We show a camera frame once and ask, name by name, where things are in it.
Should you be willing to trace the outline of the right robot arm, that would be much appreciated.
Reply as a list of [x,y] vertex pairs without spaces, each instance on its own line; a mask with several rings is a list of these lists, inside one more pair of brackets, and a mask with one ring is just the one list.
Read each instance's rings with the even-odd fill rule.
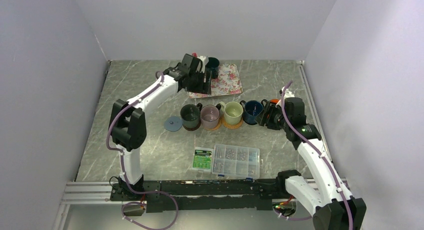
[[275,190],[282,197],[293,196],[309,212],[316,230],[359,230],[367,210],[362,198],[355,198],[328,158],[322,136],[307,123],[302,99],[283,102],[262,100],[263,111],[256,116],[260,126],[284,130],[286,138],[306,162],[317,185],[311,187],[296,170],[282,171]]

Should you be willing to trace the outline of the dark wood coaster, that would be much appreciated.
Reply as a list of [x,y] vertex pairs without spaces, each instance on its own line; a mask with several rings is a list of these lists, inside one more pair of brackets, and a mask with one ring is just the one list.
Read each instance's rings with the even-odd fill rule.
[[199,122],[195,127],[193,128],[188,128],[187,126],[183,125],[183,127],[187,130],[187,131],[195,131],[197,130],[200,126],[201,126],[201,122]]

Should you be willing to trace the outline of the cream mug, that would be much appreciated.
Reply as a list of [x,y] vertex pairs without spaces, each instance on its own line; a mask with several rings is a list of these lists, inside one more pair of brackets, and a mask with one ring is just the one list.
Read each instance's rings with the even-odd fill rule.
[[243,115],[243,107],[239,102],[219,102],[220,110],[223,112],[224,120],[229,125],[238,124]]

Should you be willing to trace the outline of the orange mug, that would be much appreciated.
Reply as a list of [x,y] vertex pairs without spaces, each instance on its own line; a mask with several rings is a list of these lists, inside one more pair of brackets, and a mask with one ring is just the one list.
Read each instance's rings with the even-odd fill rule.
[[261,101],[261,104],[262,104],[263,106],[266,106],[269,102],[270,102],[270,103],[273,103],[273,104],[277,104],[277,103],[279,102],[279,99],[271,99],[271,100],[263,99],[263,100]]

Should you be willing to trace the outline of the lilac mug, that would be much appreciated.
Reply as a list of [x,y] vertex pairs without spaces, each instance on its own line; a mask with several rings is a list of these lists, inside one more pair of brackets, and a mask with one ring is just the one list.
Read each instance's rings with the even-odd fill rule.
[[221,117],[220,109],[221,109],[220,104],[204,106],[202,110],[200,111],[201,124],[202,124],[202,120],[213,121]]

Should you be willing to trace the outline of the blue smiley coaster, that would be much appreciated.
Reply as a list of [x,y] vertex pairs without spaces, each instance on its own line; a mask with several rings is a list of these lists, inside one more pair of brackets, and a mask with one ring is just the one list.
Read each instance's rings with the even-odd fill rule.
[[170,116],[163,124],[165,130],[170,132],[176,132],[183,126],[183,121],[178,116]]

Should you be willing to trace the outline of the dark green mug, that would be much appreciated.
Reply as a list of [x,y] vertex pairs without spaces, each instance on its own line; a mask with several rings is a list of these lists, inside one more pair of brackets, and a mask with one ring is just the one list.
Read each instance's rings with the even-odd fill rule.
[[208,57],[208,62],[205,65],[206,70],[210,71],[211,78],[217,79],[219,75],[220,61],[215,57]]

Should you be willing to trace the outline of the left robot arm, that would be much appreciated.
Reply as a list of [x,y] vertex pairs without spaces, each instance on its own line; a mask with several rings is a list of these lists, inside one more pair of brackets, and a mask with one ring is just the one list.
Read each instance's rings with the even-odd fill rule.
[[147,137],[146,120],[157,108],[181,90],[194,93],[211,92],[211,71],[206,69],[207,56],[185,54],[174,67],[155,73],[155,82],[129,100],[118,99],[112,106],[106,147],[117,151],[121,171],[118,182],[131,200],[144,193],[144,175],[140,167],[140,147]]

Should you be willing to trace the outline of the grey mug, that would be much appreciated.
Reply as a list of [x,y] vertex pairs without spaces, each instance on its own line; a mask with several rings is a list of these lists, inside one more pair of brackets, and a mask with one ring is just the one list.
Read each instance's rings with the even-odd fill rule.
[[198,103],[197,105],[188,104],[182,107],[180,110],[182,125],[185,125],[188,128],[193,128],[201,122],[202,107],[203,105],[201,103]]

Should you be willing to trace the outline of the navy blue mug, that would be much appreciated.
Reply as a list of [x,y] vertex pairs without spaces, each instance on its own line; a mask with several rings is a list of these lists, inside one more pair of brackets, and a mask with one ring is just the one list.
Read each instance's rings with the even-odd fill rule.
[[243,107],[242,119],[248,125],[256,125],[256,116],[264,109],[264,106],[256,100],[244,101],[241,100],[240,105]]

